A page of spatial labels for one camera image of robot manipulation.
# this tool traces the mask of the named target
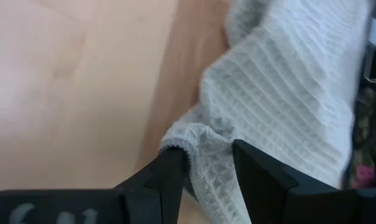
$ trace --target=waffle texture fabric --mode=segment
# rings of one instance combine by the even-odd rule
[[[213,223],[250,223],[234,139],[339,186],[372,7],[370,0],[232,0],[231,48],[206,69],[199,102],[160,146],[187,152],[193,190]]]

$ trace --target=printed number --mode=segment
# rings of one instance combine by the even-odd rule
[[[26,224],[23,222],[25,216],[34,209],[31,203],[18,205],[9,216],[9,224]],[[96,224],[96,217],[98,212],[92,208],[83,211],[84,223],[83,224]],[[75,224],[75,215],[70,212],[60,212],[57,219],[57,224]]]

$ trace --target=towel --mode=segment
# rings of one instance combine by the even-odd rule
[[[235,139],[339,187],[351,156],[373,5],[232,0],[226,19],[231,48],[206,69],[199,102],[160,146],[160,152],[186,151],[193,191],[213,223],[250,223],[233,163]]]

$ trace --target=cloth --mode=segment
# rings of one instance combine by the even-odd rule
[[[194,193],[213,223],[250,223],[234,169],[234,139],[339,186],[351,156],[372,3],[231,2],[231,49],[204,72],[199,103],[160,146],[160,152],[170,146],[186,151]]]

